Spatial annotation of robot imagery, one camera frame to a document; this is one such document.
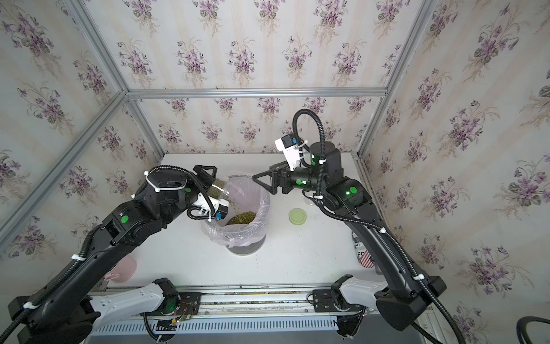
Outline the light green jar lid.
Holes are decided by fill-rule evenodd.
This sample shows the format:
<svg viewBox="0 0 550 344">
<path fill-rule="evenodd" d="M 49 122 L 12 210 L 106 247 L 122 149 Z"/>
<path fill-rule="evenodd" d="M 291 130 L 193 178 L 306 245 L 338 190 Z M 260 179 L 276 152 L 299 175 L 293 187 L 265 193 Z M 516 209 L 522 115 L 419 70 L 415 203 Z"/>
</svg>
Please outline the light green jar lid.
<svg viewBox="0 0 550 344">
<path fill-rule="evenodd" d="M 289 212 L 289 221 L 295 226 L 301 226 L 307 221 L 307 213 L 300 208 L 294 208 Z"/>
</svg>

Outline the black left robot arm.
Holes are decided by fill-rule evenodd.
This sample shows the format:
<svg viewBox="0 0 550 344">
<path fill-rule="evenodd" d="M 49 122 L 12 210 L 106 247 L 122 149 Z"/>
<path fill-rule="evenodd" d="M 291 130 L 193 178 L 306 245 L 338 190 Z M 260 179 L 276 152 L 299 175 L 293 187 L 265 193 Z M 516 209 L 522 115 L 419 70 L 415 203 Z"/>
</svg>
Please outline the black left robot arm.
<svg viewBox="0 0 550 344">
<path fill-rule="evenodd" d="M 216 206 L 207 191 L 216 180 L 216 166 L 196 165 L 192 171 L 160 165 L 145 171 L 132 200 L 116 207 L 89 231 L 81 250 L 54 279 L 33 295 L 9 304 L 11 324 L 1 334 L 6 342 L 14 330 L 20 343 L 81 343 L 102 313 L 94 310 L 89 292 L 120 260 L 150 236 L 166 229 L 182 213 L 194 220 L 220 220 L 226 206 Z"/>
</svg>

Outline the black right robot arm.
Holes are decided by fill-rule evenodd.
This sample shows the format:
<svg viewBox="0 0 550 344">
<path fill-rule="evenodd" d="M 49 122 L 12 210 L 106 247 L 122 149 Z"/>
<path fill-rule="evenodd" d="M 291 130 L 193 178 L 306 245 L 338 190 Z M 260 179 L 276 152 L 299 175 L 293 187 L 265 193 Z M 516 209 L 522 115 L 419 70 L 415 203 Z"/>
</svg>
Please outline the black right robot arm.
<svg viewBox="0 0 550 344">
<path fill-rule="evenodd" d="M 293 189 L 312 192 L 310 200 L 331 219 L 343 222 L 365 246 L 387 282 L 372 293 L 373 307 L 388 325 L 397 331 L 412 326 L 436 343 L 415 321 L 430 305 L 445 318 L 459 343 L 465 343 L 457 323 L 439 301 L 446 289 L 439 276 L 420 268 L 387 228 L 372 196 L 356 179 L 344 175 L 341 153 L 327 140 L 319 116 L 310 109 L 298 110 L 292 120 L 292 132 L 276 141 L 285 161 L 254 175 L 259 186 L 275 195 Z"/>
</svg>

